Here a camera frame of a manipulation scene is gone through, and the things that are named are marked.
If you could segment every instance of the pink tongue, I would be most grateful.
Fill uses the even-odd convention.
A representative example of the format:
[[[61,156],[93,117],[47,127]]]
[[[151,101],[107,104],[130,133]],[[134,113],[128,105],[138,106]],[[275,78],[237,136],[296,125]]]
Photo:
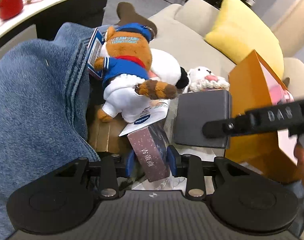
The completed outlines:
[[[212,81],[212,80],[214,80],[215,82],[218,81],[217,76],[213,76],[213,75],[208,75],[208,76],[205,77],[205,79],[208,80],[208,81]]]
[[[149,76],[149,78],[157,77],[157,75],[154,72],[152,72],[151,70],[148,72],[148,76]]]

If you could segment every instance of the pink item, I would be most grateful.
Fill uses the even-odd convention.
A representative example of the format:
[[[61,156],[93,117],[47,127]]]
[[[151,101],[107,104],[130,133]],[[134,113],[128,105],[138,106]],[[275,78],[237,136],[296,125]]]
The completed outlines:
[[[293,102],[293,96],[287,90],[282,89],[281,85],[276,85],[271,87],[269,90],[270,97],[273,105],[277,105],[279,102],[281,103],[289,103]]]
[[[279,101],[283,98],[283,89],[280,85],[276,85],[270,88],[270,97],[272,101],[272,105],[277,105]]]
[[[213,76],[213,75],[207,75],[207,76],[205,77],[205,79],[208,80],[208,81],[212,81],[212,80],[214,80],[215,82],[218,81],[217,76]]]
[[[157,77],[157,75],[154,73],[154,72],[152,72],[151,70],[148,72],[148,77],[149,78],[153,78],[153,77]]]

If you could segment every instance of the beige sofa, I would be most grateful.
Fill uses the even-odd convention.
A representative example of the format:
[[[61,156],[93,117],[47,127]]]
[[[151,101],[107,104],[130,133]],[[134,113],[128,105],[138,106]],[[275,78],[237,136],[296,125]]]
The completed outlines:
[[[218,13],[218,9],[203,0],[188,0],[183,6],[169,5],[150,18],[158,27],[151,47],[173,55],[185,70],[205,66],[228,78],[235,64],[203,40]],[[304,64],[296,58],[284,58],[285,77],[290,78],[288,89],[294,98],[303,98]]]

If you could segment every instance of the product tag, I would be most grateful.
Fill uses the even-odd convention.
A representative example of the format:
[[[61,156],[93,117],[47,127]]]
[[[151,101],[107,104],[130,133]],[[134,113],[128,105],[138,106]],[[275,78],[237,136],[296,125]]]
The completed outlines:
[[[86,64],[88,66],[89,74],[96,79],[103,79],[103,70],[95,71],[94,62],[99,57],[102,45],[104,44],[104,36],[98,28],[96,28],[92,34],[90,42],[88,44],[88,56]]]
[[[140,130],[143,127],[164,119],[167,115],[169,103],[169,99],[152,100],[150,106],[142,111],[135,122],[129,123],[119,136]]]

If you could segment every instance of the red mug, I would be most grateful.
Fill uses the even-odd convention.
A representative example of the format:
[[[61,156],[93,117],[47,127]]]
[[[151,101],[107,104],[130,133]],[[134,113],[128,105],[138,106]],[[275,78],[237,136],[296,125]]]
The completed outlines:
[[[23,0],[0,0],[0,19],[8,20],[23,10]]]

